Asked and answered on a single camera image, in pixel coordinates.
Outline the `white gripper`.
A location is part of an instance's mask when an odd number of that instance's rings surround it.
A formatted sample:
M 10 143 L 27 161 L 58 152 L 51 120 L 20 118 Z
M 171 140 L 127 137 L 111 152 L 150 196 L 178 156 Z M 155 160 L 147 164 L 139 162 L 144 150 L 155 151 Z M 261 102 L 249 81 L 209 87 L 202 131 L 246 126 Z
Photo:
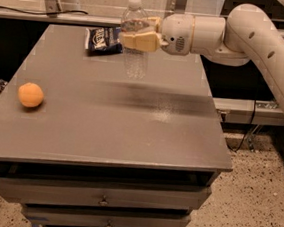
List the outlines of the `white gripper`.
M 127 49 L 154 52 L 161 49 L 170 55 L 188 55 L 191 48 L 193 16 L 189 14 L 173 14 L 162 19 L 157 16 L 147 18 L 147 22 L 155 31 L 150 32 L 121 32 L 118 34 L 121 44 Z

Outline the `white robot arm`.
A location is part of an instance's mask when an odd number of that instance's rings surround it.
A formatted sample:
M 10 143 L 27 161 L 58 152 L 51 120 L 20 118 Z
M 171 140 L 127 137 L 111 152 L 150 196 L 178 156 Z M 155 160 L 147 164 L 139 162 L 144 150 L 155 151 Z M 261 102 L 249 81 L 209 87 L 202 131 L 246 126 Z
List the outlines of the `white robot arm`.
M 127 25 L 119 34 L 126 48 L 162 49 L 176 56 L 197 53 L 228 66 L 254 63 L 284 113 L 284 39 L 259 7 L 239 5 L 227 18 L 177 13 L 135 18 Z

